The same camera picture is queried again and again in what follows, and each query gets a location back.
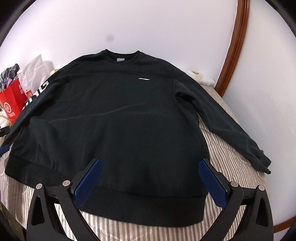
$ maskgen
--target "wall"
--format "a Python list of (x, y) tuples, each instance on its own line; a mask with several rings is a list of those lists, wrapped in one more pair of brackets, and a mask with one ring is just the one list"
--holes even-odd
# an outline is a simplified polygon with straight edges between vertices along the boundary
[(0, 48), (0, 70), (38, 54), (61, 68), (109, 49), (137, 50), (217, 79), (236, 14), (233, 0), (37, 0)]
[(266, 175), (274, 224), (296, 215), (296, 38), (264, 0), (250, 0), (238, 65), (224, 95), (271, 159)]

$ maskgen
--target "black sweatshirt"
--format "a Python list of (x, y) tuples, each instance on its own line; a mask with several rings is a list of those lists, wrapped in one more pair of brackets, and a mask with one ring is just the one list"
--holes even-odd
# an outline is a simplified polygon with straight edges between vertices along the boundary
[(198, 163), (209, 159), (198, 115), (270, 173), (263, 151), (191, 77), (140, 51), (108, 50), (40, 87), (3, 144), (14, 140), (5, 172), (31, 187), (60, 185), (96, 157), (103, 171), (81, 210), (151, 226), (198, 223), (207, 194)]

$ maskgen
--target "blue gripper pad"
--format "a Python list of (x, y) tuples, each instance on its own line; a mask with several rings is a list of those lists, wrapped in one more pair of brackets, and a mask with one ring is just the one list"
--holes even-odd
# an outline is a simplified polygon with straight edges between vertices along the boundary
[(0, 156), (2, 156), (4, 153), (9, 151), (9, 145), (5, 145), (0, 148)]
[(208, 167), (205, 161), (200, 161), (198, 164), (198, 172), (207, 190), (211, 194), (216, 206), (225, 208), (227, 204), (226, 190), (223, 188), (219, 180), (216, 178), (212, 170)]
[(74, 190), (73, 203), (75, 207), (78, 208), (85, 204), (89, 194), (98, 181), (101, 171), (101, 160), (97, 159)]

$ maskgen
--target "bed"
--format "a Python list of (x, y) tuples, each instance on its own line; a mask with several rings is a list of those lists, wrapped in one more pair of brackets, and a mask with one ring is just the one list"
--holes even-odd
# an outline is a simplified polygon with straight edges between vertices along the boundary
[[(202, 85), (202, 87), (214, 98), (224, 110), (238, 123), (236, 117), (229, 107), (211, 86)], [(200, 129), (207, 142), (210, 161), (217, 171), (222, 172), (226, 178), (231, 181), (237, 181), (242, 187), (256, 188), (257, 185), (266, 187), (265, 175), (262, 172), (255, 171), (250, 162), (239, 154), (235, 149), (228, 145), (221, 138), (211, 133), (200, 119)], [(1, 201), (15, 219), (26, 227), (30, 201), (33, 196), (34, 189), (26, 186), (13, 178), (7, 176), (4, 172), (8, 161), (9, 152), (4, 154), (0, 159), (0, 190)], [(67, 236), (73, 240), (75, 237), (69, 228), (60, 205), (56, 204), (57, 214), (64, 227)], [(217, 207), (210, 195), (207, 195), (204, 210), (204, 219), (202, 222), (181, 228), (167, 228), (143, 226), (132, 223), (124, 223), (104, 217), (98, 217), (86, 212), (81, 212), (86, 222), (89, 224), (94, 233), (102, 241), (161, 241), (161, 240), (182, 240), (182, 241), (198, 241), (210, 228), (214, 220), (217, 218), (221, 208)], [(230, 239), (238, 227), (242, 217), (244, 207), (241, 206), (231, 229), (229, 230), (225, 240)]]

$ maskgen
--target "neckline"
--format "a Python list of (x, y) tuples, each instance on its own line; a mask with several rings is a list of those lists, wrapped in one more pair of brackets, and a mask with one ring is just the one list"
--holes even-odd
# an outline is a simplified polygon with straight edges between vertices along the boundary
[[(114, 63), (114, 64), (133, 63), (141, 55), (140, 51), (136, 51), (134, 53), (128, 53), (128, 54), (121, 54), (121, 53), (111, 52), (110, 50), (107, 50), (107, 49), (104, 50), (104, 53), (105, 53), (105, 59), (111, 63)], [(114, 58), (128, 58), (128, 59), (124, 60), (124, 61), (117, 62), (116, 60), (114, 60)]]

